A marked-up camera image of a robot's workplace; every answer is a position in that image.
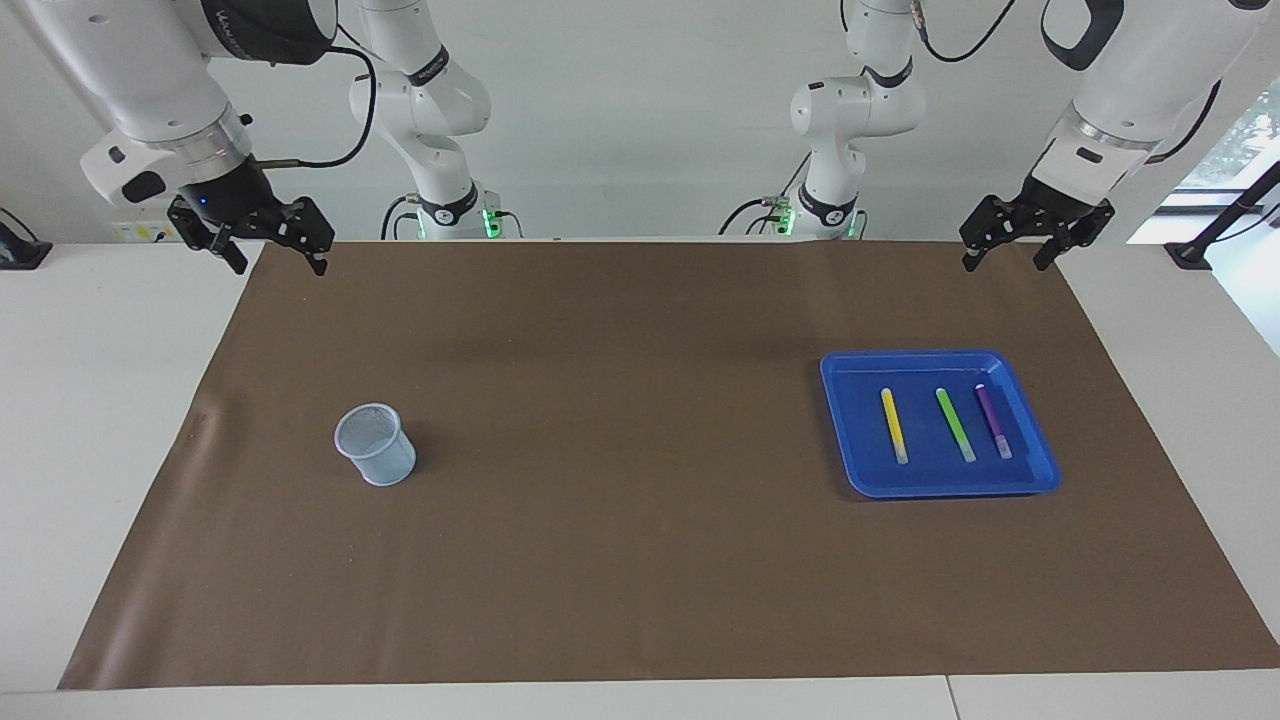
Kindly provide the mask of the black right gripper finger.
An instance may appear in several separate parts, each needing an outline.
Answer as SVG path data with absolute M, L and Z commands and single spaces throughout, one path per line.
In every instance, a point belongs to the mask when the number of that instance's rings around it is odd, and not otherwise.
M 324 277 L 335 231 L 317 202 L 311 197 L 298 197 L 279 204 L 274 215 L 268 223 L 270 241 L 301 254 L 312 273 Z
M 229 225 L 220 225 L 216 232 L 211 231 L 184 199 L 172 200 L 168 219 L 188 249 L 210 252 L 221 259 L 237 275 L 247 272 L 248 260 L 232 238 Z

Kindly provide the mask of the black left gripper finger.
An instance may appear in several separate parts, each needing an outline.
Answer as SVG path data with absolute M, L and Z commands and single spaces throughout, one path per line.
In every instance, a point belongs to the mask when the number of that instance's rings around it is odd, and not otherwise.
M 995 195 L 984 196 L 960 225 L 965 270 L 975 272 L 991 250 L 1029 234 L 1034 225 L 1034 208 Z
M 1047 234 L 1046 241 L 1033 258 L 1036 269 L 1047 272 L 1059 258 L 1070 250 L 1089 247 L 1114 215 L 1115 208 L 1108 200 L 1074 220 L 1046 211 L 1042 225 Z

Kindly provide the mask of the purple pen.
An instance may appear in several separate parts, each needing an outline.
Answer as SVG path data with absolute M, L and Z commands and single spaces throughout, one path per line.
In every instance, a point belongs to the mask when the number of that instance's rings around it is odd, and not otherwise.
M 998 418 L 998 413 L 995 406 L 995 396 L 992 395 L 989 387 L 986 383 L 979 383 L 974 388 L 975 398 L 980 406 L 983 418 L 986 420 L 991 439 L 1002 460 L 1012 459 L 1012 450 L 1009 443 L 1009 437 L 1004 430 L 1004 425 Z

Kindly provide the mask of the green pen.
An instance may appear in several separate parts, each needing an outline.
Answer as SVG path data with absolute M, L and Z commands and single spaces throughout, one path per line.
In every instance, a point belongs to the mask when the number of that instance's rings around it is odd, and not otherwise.
M 965 427 L 957 414 L 957 410 L 954 405 L 954 401 L 951 400 L 948 391 L 943 387 L 940 387 L 934 391 L 934 397 L 937 400 L 937 404 L 940 405 L 940 411 L 943 414 L 948 430 L 954 438 L 955 445 L 957 446 L 960 455 L 963 456 L 964 462 L 975 462 L 977 461 L 975 451 L 972 447 L 972 442 L 968 437 Z

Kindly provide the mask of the yellow pen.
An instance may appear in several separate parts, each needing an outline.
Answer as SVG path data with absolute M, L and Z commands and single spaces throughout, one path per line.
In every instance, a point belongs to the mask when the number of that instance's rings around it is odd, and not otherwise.
M 908 454 L 905 434 L 902 432 L 902 424 L 899 415 L 893 391 L 888 387 L 882 388 L 879 391 L 879 398 L 882 402 L 882 409 L 884 413 L 890 439 L 893 447 L 895 460 L 899 465 L 906 465 L 909 464 L 910 459 Z

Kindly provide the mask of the black clamp stand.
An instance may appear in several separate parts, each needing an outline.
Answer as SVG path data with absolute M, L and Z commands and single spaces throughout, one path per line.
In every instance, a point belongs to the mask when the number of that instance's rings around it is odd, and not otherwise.
M 1228 205 L 1220 214 L 1207 224 L 1193 240 L 1183 243 L 1166 243 L 1164 246 L 1174 264 L 1183 270 L 1212 269 L 1206 259 L 1206 254 L 1212 243 L 1224 240 L 1228 231 L 1251 209 L 1258 204 L 1270 191 L 1280 184 L 1280 159 L 1263 172 L 1235 201 Z

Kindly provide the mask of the black table clamp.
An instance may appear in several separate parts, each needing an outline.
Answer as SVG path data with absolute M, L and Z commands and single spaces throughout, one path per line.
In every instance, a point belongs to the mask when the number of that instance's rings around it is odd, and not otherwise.
M 0 270 L 35 270 L 51 250 L 52 243 L 41 240 L 17 214 L 0 206 Z

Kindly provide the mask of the window with greenery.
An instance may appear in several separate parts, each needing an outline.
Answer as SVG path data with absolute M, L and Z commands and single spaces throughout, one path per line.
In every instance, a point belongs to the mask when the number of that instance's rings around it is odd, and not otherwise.
M 1233 126 L 1179 181 L 1157 211 L 1128 240 L 1129 245 L 1161 245 L 1193 240 L 1220 211 L 1280 161 L 1280 77 L 1238 117 Z M 1222 233 L 1213 254 L 1225 258 L 1267 245 L 1280 234 L 1280 186 Z

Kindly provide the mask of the light blue mesh pen cup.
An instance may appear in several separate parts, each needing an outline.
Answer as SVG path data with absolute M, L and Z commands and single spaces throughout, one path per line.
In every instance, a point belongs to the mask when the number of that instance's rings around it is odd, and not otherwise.
M 337 452 L 375 487 L 401 483 L 417 461 L 401 415 L 385 404 L 352 407 L 337 423 L 333 442 Z

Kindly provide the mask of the blue plastic tray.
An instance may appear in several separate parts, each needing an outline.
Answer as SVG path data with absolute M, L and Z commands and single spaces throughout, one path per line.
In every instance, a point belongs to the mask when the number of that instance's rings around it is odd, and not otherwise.
M 1032 496 L 1062 473 L 1010 361 L 989 348 L 837 351 L 819 373 L 850 486 L 869 498 Z M 974 388 L 986 383 L 1012 450 L 1002 460 Z M 893 391 L 909 464 L 899 465 L 881 402 Z M 948 391 L 975 462 L 964 462 L 934 391 Z

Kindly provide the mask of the brown table mat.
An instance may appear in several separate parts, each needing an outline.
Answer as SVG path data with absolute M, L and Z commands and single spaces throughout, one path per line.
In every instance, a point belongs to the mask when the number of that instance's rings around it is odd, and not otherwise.
M 268 247 L 64 689 L 1280 667 L 1062 274 L 1027 246 Z M 849 487 L 819 361 L 992 348 L 1064 479 Z M 334 446 L 385 404 L 413 471 Z

